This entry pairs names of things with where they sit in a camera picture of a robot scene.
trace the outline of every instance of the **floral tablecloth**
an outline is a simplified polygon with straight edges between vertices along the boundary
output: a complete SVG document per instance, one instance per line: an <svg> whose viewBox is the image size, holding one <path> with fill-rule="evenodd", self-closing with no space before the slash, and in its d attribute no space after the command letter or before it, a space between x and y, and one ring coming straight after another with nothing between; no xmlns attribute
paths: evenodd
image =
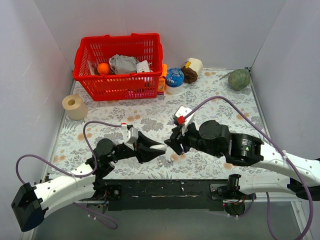
<svg viewBox="0 0 320 240"><path fill-rule="evenodd" d="M81 121L65 118L53 163L69 172L91 157L82 133L83 125L87 121L97 120L111 124L126 122L134 125L147 137L163 142L171 135L171 129L174 127L172 115L179 106L193 109L203 100L216 95L231 100L253 123L264 129L251 87L233 91L228 86L228 78L219 80L228 72L230 70L204 69L195 83L183 84L181 93L165 93L151 99L95 102L77 82L73 93L82 97L88 107L88 115ZM207 120L216 120L220 124L228 125L231 132L247 133L261 138L256 130L221 99L208 102L196 112L194 122L197 128ZM109 138L118 144L124 141L126 135L126 131L120 128L100 124L89 125L86 133L93 148L102 138ZM139 164L135 158L120 160L106 178L225 179L233 173L275 174L260 168L233 166L226 163L224 157L216 158L194 149L179 156L168 148L165 155L144 164ZM50 170L50 178L60 175L56 170Z"/></svg>

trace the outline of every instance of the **roll core hole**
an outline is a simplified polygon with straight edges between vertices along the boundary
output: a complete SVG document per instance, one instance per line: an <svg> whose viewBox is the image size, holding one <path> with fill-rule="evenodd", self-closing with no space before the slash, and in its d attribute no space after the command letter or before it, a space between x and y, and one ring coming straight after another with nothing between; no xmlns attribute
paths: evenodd
<svg viewBox="0 0 320 240"><path fill-rule="evenodd" d="M73 99L71 99L71 100L68 101L68 105L69 105L69 106L72 106L72 105L74 105L75 103L76 103L76 101L73 100Z"/></svg>

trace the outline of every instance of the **green melon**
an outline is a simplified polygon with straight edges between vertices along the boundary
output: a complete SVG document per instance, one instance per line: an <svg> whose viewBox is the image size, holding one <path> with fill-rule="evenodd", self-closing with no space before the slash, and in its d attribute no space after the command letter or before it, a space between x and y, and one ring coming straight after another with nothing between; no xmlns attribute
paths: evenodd
<svg viewBox="0 0 320 240"><path fill-rule="evenodd" d="M250 83L250 73L246 69L236 69L230 73L228 82L230 88L240 91Z"/></svg>

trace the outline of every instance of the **orange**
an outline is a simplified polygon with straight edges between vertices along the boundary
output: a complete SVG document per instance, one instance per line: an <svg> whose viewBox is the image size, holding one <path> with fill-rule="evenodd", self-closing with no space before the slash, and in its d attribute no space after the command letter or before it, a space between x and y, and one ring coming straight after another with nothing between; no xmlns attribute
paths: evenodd
<svg viewBox="0 0 320 240"><path fill-rule="evenodd" d="M99 64L97 70L99 74L108 75L110 73L110 66L108 63L103 62Z"/></svg>

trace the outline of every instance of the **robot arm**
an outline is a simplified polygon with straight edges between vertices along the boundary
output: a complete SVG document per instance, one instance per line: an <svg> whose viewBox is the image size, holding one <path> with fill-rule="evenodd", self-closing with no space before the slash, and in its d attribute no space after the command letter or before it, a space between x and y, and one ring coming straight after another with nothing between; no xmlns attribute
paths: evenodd
<svg viewBox="0 0 320 240"><path fill-rule="evenodd" d="M110 193L109 197L116 198L115 191L111 192L112 187L103 181L115 168L113 163L136 157L143 164L166 153L164 144L147 138L133 126L126 127L128 137L124 143L116 145L108 138L98 142L93 150L97 158L97 170L93 174L85 177L60 176L33 186L30 183L22 185L11 204L21 231L37 227L51 213L76 201L97 199L98 193ZM95 161L91 157L70 173L85 175L94 168Z"/></svg>
<svg viewBox="0 0 320 240"><path fill-rule="evenodd" d="M181 106L173 119L177 127L172 129L170 139L164 142L178 155L187 153L190 148L220 158L235 166L263 168L278 173L275 176L243 176L232 174L228 185L218 188L214 195L221 199L239 199L243 195L258 192L283 192L307 199L299 178L277 150L261 139L244 134L231 133L228 126L215 120L204 122L199 130L192 122L194 114L186 120L183 117L191 109ZM305 179L314 201L320 201L320 162L304 159L287 153Z"/></svg>

